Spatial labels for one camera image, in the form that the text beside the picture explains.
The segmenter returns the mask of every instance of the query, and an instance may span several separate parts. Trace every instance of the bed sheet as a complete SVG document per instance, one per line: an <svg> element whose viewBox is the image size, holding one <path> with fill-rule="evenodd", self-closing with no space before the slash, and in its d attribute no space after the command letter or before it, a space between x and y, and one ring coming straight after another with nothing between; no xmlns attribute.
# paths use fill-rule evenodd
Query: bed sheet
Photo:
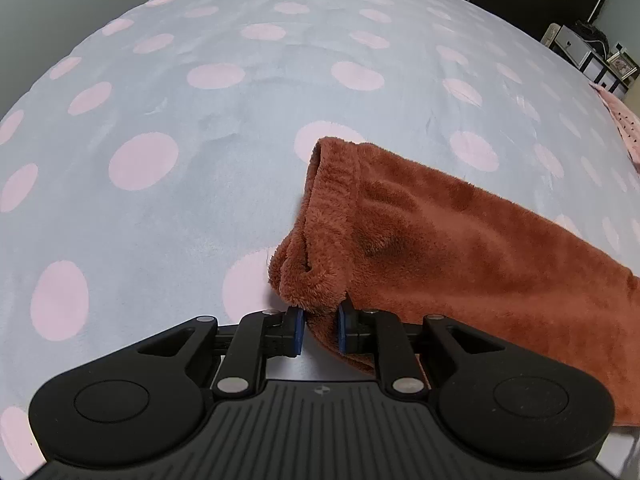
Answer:
<svg viewBox="0 0 640 480"><path fill-rule="evenodd" d="M283 304L267 264L319 137L374 142L640 272L640 182L578 71L463 0L150 0L0 123L0 476L51 376L200 314ZM277 377L358 375L305 339ZM609 440L617 472L634 435Z"/></svg>

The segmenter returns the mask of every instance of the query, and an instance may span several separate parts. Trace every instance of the pink fabric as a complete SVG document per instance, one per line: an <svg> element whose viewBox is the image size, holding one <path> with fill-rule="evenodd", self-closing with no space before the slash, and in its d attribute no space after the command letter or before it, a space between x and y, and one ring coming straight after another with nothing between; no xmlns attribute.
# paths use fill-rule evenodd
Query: pink fabric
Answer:
<svg viewBox="0 0 640 480"><path fill-rule="evenodd" d="M602 102L609 110L616 127L625 143L626 150L629 152L631 161L640 173L640 119L626 105L611 92L603 87L590 83L596 89Z"/></svg>

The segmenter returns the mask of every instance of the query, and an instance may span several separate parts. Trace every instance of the fuzzy brown fabric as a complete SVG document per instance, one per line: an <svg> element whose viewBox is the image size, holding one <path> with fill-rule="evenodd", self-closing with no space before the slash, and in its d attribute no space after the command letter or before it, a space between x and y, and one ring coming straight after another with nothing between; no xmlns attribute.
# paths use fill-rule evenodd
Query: fuzzy brown fabric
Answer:
<svg viewBox="0 0 640 480"><path fill-rule="evenodd" d="M640 425L638 278L548 220L373 144L325 137L270 282L337 352L335 310L441 313L598 378ZM366 361L352 364L370 367Z"/></svg>

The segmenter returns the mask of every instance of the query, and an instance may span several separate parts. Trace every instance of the logo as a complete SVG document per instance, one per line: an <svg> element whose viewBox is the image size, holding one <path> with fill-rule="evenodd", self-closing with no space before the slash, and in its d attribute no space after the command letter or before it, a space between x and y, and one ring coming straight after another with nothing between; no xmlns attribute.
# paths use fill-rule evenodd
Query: logo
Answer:
<svg viewBox="0 0 640 480"><path fill-rule="evenodd" d="M328 386L324 386L324 384L314 389L314 392L319 396L324 396L325 394L328 394L330 391L331 391L331 388L329 388Z"/></svg>

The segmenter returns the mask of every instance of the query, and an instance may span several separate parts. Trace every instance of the ribbed black surface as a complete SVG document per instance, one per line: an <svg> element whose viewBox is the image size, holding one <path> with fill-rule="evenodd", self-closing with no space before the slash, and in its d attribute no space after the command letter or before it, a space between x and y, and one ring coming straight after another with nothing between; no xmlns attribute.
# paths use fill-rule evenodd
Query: ribbed black surface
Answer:
<svg viewBox="0 0 640 480"><path fill-rule="evenodd" d="M162 431L162 421L158 421ZM193 440L156 462L90 471L48 463L36 480L605 480L593 463L516 472L459 450L428 409L375 382L269 381L220 404Z"/></svg>

